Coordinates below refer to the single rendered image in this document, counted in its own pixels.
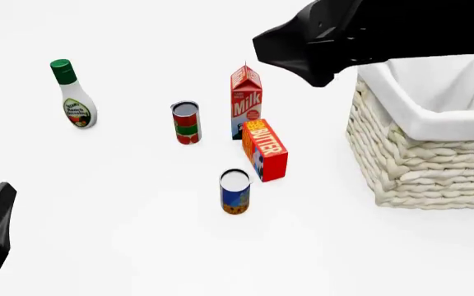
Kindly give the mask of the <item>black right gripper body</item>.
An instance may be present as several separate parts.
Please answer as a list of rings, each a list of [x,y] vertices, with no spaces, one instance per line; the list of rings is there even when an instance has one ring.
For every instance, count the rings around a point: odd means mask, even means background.
[[[315,0],[308,6],[304,37],[307,73],[340,71],[369,63],[369,58],[353,53],[362,15],[369,0]]]

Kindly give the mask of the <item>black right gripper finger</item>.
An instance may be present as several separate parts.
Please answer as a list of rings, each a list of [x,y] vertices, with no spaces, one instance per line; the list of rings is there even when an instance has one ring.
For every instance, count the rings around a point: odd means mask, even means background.
[[[253,48],[259,62],[292,72],[314,87],[327,86],[335,74],[318,67],[320,39],[333,36],[336,26],[324,20],[313,20],[308,14],[298,14],[285,24],[253,38]]]

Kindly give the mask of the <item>white cloth basket liner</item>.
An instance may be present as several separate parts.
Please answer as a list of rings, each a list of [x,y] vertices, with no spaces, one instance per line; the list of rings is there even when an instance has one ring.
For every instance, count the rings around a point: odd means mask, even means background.
[[[419,141],[474,141],[474,54],[358,68],[388,117]]]

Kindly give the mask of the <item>blue alphabet soup tin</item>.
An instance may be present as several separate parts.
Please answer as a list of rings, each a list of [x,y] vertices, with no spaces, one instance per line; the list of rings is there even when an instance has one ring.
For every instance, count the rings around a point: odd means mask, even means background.
[[[221,207],[231,215],[243,214],[249,208],[253,180],[242,169],[227,169],[219,178]]]

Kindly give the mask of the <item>pale woven wicker basket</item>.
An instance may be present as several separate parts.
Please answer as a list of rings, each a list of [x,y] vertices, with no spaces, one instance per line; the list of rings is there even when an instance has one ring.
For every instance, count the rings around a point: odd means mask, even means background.
[[[474,141],[413,140],[362,79],[346,137],[378,206],[474,209]]]

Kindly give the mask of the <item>red milk carton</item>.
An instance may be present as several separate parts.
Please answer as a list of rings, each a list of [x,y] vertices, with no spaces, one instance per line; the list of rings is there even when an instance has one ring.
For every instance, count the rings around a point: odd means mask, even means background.
[[[241,140],[244,123],[261,118],[263,86],[260,76],[244,64],[230,76],[232,140]]]

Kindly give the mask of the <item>red butter box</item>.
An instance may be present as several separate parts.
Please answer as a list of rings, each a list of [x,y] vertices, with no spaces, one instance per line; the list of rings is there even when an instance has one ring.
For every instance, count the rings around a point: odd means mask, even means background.
[[[242,145],[262,182],[285,177],[288,151],[267,120],[245,122]]]

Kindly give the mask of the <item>red green tomato tin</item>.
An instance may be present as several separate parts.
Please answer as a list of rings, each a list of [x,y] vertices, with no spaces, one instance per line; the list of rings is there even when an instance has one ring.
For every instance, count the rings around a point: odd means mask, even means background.
[[[170,106],[177,140],[182,145],[193,145],[202,138],[198,104],[182,100]]]

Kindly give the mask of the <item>white ranch dressing bottle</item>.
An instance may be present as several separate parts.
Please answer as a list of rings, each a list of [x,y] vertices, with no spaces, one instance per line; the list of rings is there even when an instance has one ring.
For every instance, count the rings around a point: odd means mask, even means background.
[[[93,127],[98,118],[97,108],[81,87],[71,62],[58,59],[50,63],[50,68],[62,91],[63,112],[70,123],[80,129]]]

